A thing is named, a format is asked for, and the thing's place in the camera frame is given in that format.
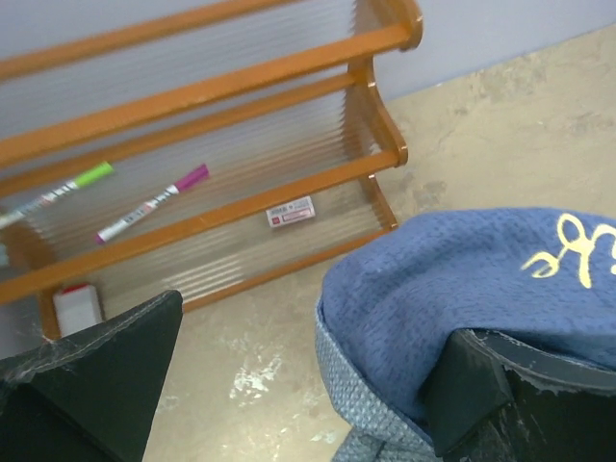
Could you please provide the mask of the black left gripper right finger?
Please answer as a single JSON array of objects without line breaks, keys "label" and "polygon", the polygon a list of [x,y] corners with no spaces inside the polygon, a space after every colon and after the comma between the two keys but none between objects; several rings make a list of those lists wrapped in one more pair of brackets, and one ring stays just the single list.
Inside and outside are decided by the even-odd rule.
[{"label": "black left gripper right finger", "polygon": [[452,333],[422,398],[445,461],[615,461],[615,373],[500,332]]}]

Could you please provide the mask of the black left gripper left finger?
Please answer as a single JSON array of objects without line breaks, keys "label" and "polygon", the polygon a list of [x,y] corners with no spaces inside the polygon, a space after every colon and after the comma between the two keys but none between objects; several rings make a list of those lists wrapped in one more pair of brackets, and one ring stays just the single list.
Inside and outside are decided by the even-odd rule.
[{"label": "black left gripper left finger", "polygon": [[2,460],[141,461],[182,318],[166,291],[2,360]]}]

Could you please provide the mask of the blue pillowcase with yellow drawings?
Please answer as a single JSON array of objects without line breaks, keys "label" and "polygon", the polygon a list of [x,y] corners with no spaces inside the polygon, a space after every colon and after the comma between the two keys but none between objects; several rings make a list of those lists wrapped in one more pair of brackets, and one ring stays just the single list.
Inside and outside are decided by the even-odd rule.
[{"label": "blue pillowcase with yellow drawings", "polygon": [[423,214],[324,277],[316,351],[338,461],[445,461],[422,390],[449,336],[500,332],[615,373],[615,222],[554,208]]}]

